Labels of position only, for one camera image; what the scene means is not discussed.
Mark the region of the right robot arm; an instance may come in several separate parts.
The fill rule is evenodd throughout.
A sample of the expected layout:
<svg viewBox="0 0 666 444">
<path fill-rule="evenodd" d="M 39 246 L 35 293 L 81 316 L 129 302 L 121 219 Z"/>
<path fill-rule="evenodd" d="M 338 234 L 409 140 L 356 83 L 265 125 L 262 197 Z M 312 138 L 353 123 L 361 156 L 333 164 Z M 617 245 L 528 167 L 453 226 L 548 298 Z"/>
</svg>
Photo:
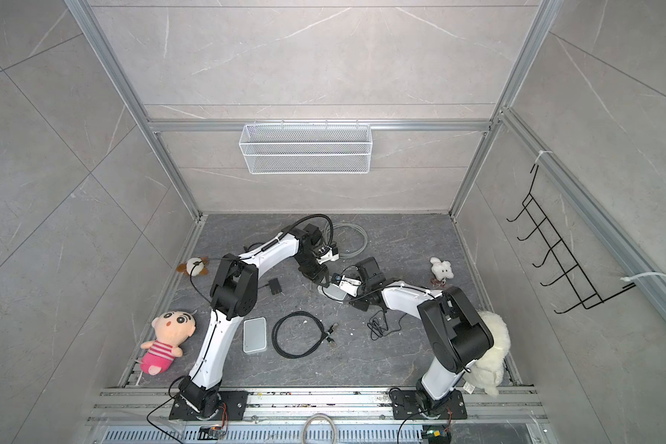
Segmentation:
<svg viewBox="0 0 666 444">
<path fill-rule="evenodd" d="M 343 301 L 365 311 L 377 305 L 386 313 L 399 311 L 421 321 L 434 358 L 415 390 L 391 390 L 397 419 L 466 418 L 456 386 L 475 362 L 494 345 L 494 338 L 477 309 L 457 287 L 431 290 L 402 280 L 386 279 L 373 257 L 354 265 L 351 277 L 333 275 L 326 290 L 343 294 Z"/>
</svg>

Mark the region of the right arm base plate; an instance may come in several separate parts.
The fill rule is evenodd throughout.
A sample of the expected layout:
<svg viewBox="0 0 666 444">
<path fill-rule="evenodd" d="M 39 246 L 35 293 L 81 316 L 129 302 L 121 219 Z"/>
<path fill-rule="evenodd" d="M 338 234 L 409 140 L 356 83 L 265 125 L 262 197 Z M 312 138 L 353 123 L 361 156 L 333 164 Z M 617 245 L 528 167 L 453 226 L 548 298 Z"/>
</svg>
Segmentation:
<svg viewBox="0 0 666 444">
<path fill-rule="evenodd" d="M 438 401 L 432 400 L 423 390 L 400 390 L 391 388 L 388 397 L 396 420 L 437 420 L 453 421 L 468 418 L 464 398 L 459 390 L 449 392 Z"/>
</svg>

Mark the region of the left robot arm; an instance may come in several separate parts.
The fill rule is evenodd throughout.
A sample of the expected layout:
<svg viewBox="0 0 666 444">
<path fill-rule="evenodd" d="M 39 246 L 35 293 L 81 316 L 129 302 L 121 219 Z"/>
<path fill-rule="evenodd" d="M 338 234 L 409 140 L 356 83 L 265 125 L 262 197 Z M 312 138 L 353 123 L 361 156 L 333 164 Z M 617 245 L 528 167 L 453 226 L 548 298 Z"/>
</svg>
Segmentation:
<svg viewBox="0 0 666 444">
<path fill-rule="evenodd" d="M 255 249 L 219 260 L 210 289 L 210 321 L 200 353 L 188 375 L 179 383 L 175 403 L 184 414 L 208 420 L 219 413 L 219 388 L 229 347 L 239 325 L 257 302 L 259 279 L 277 264 L 292 257 L 302 275 L 317 286 L 330 285 L 327 263 L 339 259 L 329 216 L 305 216 L 282 229 Z"/>
</svg>

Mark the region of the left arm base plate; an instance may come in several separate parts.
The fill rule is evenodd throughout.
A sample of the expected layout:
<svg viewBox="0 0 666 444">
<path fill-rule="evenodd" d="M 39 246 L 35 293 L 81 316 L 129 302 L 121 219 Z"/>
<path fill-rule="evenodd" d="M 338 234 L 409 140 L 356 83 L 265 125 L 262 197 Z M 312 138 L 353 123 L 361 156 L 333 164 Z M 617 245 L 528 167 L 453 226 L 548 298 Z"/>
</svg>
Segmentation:
<svg viewBox="0 0 666 444">
<path fill-rule="evenodd" d="M 178 394 L 171 407 L 168 419 L 185 422 L 221 421 L 224 414 L 227 420 L 242 421 L 246 410 L 249 393 L 244 390 L 219 391 L 205 402 L 205 407 L 198 412 L 188 401 Z"/>
</svg>

